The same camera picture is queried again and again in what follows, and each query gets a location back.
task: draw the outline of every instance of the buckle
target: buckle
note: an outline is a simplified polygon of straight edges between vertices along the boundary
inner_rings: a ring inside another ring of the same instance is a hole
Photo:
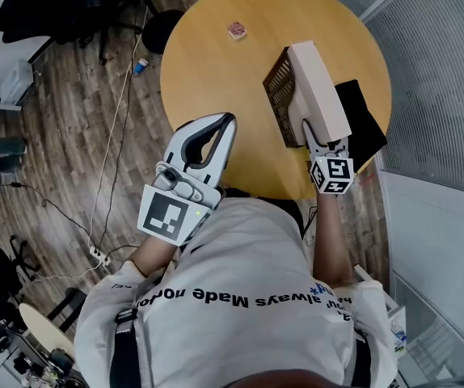
[[[137,309],[128,309],[119,312],[116,316],[116,323],[120,325],[121,323],[132,322],[137,318]]]

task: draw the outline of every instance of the brown basket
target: brown basket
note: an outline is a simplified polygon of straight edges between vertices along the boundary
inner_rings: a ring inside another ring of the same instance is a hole
[[[295,92],[295,74],[291,61],[289,61],[288,48],[284,48],[282,51],[272,70],[263,80],[263,86],[270,100],[284,143],[289,148],[300,147],[289,124],[288,116],[288,106]]]

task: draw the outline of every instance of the chair base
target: chair base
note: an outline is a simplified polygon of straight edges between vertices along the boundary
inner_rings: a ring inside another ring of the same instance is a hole
[[[182,18],[180,10],[167,10],[155,15],[142,31],[142,43],[152,53],[163,54],[169,36]]]

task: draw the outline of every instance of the black backpack strap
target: black backpack strap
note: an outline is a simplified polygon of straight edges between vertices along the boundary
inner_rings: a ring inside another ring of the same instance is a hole
[[[138,358],[137,335],[133,322],[137,309],[116,316],[116,334],[110,367],[110,388],[141,388],[141,366]]]
[[[367,338],[358,330],[356,332],[356,363],[352,375],[351,386],[359,388],[370,388],[370,365],[371,356]]]

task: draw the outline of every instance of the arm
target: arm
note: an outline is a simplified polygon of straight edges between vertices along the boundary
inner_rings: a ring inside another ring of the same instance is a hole
[[[340,209],[332,194],[318,194],[313,277],[333,289],[354,282],[351,257],[345,243]]]
[[[166,268],[177,248],[174,244],[149,236],[132,253],[129,259],[147,277],[160,268]]]

